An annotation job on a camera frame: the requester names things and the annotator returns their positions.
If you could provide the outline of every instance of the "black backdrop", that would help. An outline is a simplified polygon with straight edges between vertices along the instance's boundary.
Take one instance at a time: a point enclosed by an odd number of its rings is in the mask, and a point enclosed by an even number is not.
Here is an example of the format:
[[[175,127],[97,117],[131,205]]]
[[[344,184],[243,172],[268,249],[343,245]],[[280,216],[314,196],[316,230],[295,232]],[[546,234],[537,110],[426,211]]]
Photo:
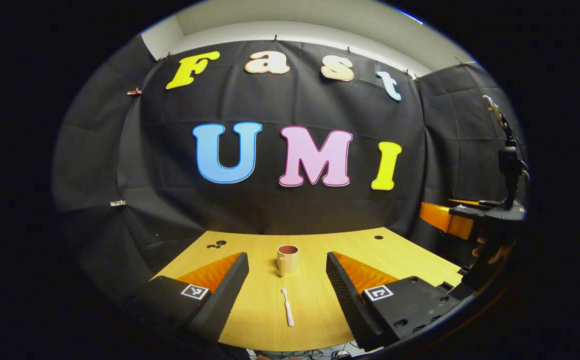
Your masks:
[[[0,355],[155,358],[166,349],[170,355],[193,351],[169,348],[101,296],[64,246],[50,196],[57,130],[74,94],[132,34],[182,6],[52,2],[30,12],[29,4],[16,3],[4,12],[0,4],[6,30],[0,30]],[[479,59],[520,110],[528,142],[538,145],[528,241],[512,253],[512,287],[416,358],[580,357],[580,291],[562,291],[575,282],[580,289],[580,227],[574,228],[580,208],[569,208],[567,216],[559,210],[566,199],[580,199],[580,175],[570,167],[580,167],[580,98],[564,98],[562,91],[563,80],[580,79],[572,73],[573,64],[580,69],[580,56],[572,57],[580,54],[580,35],[563,25],[580,19],[580,7],[459,0],[398,6]],[[566,73],[557,76],[557,69]],[[570,141],[578,141],[576,149]]]
[[[211,51],[221,56],[192,84],[165,89],[180,59]],[[248,73],[244,64],[258,51],[285,54],[290,71]],[[323,77],[326,55],[350,59],[354,80]],[[388,96],[377,71],[391,74],[402,100]],[[127,96],[136,87],[141,96]],[[415,81],[345,50],[260,40],[196,48],[154,64],[137,36],[97,70],[67,113],[54,159],[57,207],[79,263],[114,299],[160,271],[204,230],[292,235],[384,226],[468,265],[475,244],[440,239],[418,212],[421,201],[504,196],[496,160],[504,132],[485,109],[484,94],[501,106],[523,144],[507,97],[476,63]],[[264,126],[256,136],[255,171],[234,184],[206,180],[197,170],[192,129],[224,125],[219,158],[231,167],[239,162],[239,137],[230,130],[242,121]],[[350,184],[281,186],[285,126],[308,128],[317,146],[332,130],[352,133]],[[370,187],[381,141],[402,147],[390,191]],[[127,206],[109,206],[120,199]]]

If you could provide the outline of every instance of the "cup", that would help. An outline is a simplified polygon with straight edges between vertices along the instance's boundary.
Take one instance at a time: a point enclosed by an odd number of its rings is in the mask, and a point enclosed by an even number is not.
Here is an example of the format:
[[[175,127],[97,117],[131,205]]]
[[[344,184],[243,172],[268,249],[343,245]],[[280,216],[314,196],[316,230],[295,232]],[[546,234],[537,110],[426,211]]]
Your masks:
[[[287,272],[295,272],[299,267],[299,248],[292,244],[284,244],[276,249],[276,267],[279,276]]]

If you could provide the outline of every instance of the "wooden table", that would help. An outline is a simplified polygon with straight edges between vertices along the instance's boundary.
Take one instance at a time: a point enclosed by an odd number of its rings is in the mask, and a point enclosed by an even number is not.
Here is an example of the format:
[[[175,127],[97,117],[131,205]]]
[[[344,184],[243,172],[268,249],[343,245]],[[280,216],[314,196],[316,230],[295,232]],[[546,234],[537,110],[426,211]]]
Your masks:
[[[221,248],[207,248],[224,240]],[[276,248],[299,247],[299,269],[279,278]],[[251,235],[207,231],[155,276],[179,278],[225,256],[248,253],[249,274],[219,342],[263,351],[304,351],[354,340],[326,274],[336,251],[403,279],[418,276],[436,286],[461,282],[459,267],[387,228],[311,235]],[[287,289],[296,326],[287,326],[281,288]]]

